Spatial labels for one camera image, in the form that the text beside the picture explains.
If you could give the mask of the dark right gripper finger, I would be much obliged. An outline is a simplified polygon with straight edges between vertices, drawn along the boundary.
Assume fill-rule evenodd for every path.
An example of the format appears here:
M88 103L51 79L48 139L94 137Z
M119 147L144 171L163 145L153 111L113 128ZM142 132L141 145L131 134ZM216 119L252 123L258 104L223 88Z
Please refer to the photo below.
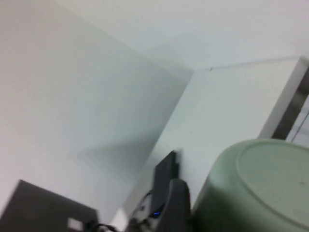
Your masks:
M191 203L187 183L172 179L169 194L156 226L158 232L191 232Z

